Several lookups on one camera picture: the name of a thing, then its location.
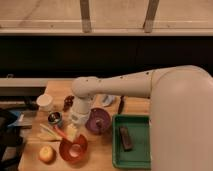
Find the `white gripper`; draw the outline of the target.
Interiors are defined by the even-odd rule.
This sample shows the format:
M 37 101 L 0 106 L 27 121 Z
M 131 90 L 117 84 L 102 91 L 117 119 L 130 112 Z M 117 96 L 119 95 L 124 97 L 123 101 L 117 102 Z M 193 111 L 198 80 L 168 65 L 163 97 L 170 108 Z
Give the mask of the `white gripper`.
M 84 108 L 74 109 L 71 108 L 69 111 L 69 119 L 76 125 L 84 125 L 89 119 L 90 110 Z M 78 135 L 78 129 L 75 125 L 69 124 L 66 127 L 67 139 L 73 142 Z

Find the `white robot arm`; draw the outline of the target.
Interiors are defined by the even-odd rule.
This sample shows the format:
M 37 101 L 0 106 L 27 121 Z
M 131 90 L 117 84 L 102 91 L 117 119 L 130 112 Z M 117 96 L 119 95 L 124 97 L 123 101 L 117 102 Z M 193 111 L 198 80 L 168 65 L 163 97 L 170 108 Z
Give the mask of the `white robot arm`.
M 69 116 L 83 125 L 98 94 L 148 98 L 152 171 L 213 171 L 213 76 L 186 65 L 72 82 Z

